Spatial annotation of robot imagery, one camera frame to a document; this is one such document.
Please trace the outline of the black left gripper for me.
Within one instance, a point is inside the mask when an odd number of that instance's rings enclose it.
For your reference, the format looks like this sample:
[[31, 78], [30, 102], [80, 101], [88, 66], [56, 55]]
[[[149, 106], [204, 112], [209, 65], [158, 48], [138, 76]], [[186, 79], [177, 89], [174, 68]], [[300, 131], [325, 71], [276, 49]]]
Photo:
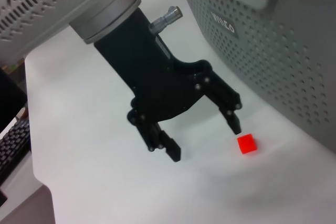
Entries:
[[196, 85], [218, 106], [234, 134], [242, 132], [235, 114], [242, 108], [240, 95], [206, 60], [182, 62], [169, 51], [160, 36], [149, 30], [149, 21], [137, 8], [116, 29], [94, 43], [119, 77], [133, 91], [129, 122], [137, 128], [148, 150], [165, 149], [174, 162], [181, 148], [158, 122], [169, 120], [192, 107], [202, 96]]

